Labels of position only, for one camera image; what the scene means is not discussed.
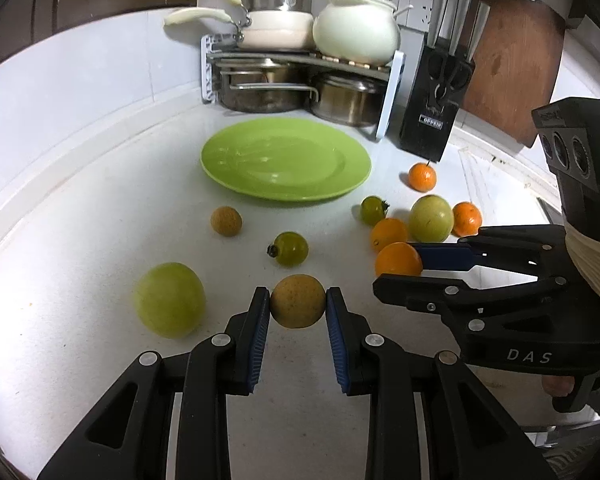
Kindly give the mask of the right human hand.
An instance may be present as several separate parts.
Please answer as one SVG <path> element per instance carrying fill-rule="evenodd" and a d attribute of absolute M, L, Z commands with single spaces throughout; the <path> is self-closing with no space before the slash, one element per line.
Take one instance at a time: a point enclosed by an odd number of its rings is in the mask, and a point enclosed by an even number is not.
<path fill-rule="evenodd" d="M 554 398 L 562 398 L 572 393 L 576 380 L 571 376 L 543 376 L 542 388 Z"/>

